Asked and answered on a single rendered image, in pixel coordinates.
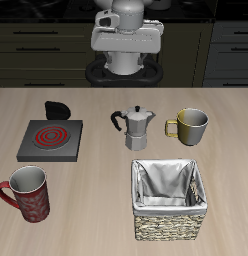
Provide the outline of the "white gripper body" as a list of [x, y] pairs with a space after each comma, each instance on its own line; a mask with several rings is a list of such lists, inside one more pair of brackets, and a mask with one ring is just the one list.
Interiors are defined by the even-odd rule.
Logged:
[[95, 26], [92, 32], [91, 48], [95, 51], [158, 53], [164, 25], [158, 20], [145, 20], [141, 28], [123, 34], [115, 28]]

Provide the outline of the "dark grey kitchen cupboard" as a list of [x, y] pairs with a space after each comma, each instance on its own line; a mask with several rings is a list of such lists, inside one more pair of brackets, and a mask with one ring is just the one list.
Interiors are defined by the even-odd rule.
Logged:
[[248, 21], [214, 24], [203, 86], [248, 87]]

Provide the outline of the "white and yellow mug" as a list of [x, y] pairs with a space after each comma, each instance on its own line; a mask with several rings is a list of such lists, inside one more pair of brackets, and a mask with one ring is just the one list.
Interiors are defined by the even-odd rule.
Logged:
[[[177, 113], [175, 120], [166, 121], [165, 134], [168, 137], [178, 138], [184, 145], [194, 146], [201, 141], [208, 122], [209, 118], [202, 110], [185, 108]], [[170, 124], [177, 125], [176, 133], [170, 133], [168, 131]]]

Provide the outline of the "black kitchen countertop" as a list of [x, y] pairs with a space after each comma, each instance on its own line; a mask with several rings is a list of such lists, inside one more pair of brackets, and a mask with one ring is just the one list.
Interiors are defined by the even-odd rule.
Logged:
[[[0, 23], [93, 23], [94, 0], [0, 0]], [[144, 18], [162, 23], [248, 21], [248, 0], [172, 0], [169, 10], [145, 8]]]

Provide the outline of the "silver moka pot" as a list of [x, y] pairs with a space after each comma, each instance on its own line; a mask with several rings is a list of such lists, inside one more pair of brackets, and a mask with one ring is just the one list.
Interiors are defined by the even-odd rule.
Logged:
[[111, 115], [111, 121], [118, 131], [122, 128], [119, 126], [116, 118], [121, 117], [126, 122], [127, 131], [125, 133], [125, 145], [132, 151], [140, 151], [147, 146], [146, 129], [149, 122], [156, 116], [152, 111], [146, 108], [135, 106], [125, 111], [115, 111]]

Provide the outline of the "wicker basket with white liner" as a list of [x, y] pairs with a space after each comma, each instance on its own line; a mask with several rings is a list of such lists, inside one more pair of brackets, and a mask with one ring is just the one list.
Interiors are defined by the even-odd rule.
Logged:
[[131, 191], [138, 241], [197, 237], [208, 204], [195, 160], [134, 160]]

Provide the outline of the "round black knob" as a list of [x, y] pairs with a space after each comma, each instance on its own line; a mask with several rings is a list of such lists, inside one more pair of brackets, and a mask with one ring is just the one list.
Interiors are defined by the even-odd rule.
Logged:
[[46, 117], [48, 120], [68, 120], [71, 116], [70, 109], [61, 102], [45, 102]]

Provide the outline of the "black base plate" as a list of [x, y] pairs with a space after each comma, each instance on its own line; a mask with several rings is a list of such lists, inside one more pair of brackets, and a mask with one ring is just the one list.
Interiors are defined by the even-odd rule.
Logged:
[[92, 87], [103, 88], [151, 88], [156, 87], [163, 78], [162, 67], [148, 54], [144, 67], [131, 75], [117, 75], [104, 67], [106, 57], [99, 54], [85, 71], [86, 79]]

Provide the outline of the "dark grey stove plate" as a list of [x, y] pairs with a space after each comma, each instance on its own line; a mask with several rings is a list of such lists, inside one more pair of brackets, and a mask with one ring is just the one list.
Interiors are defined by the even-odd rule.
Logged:
[[17, 153], [19, 162], [76, 162], [82, 120], [31, 120]]

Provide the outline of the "dark olive kitchen cupboard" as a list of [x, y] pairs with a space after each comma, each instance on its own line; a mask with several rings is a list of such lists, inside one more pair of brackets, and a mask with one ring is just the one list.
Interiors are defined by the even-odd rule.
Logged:
[[[87, 87], [91, 23], [0, 23], [0, 87]], [[161, 87], [202, 85], [213, 25], [166, 23], [161, 50]]]

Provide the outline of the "red patterned mug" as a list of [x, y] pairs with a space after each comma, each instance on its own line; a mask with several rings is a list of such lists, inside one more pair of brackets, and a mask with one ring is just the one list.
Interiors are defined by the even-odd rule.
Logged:
[[0, 197], [19, 209], [30, 223], [41, 222], [50, 213], [46, 173], [37, 166], [24, 166], [16, 170], [8, 181], [1, 182]]

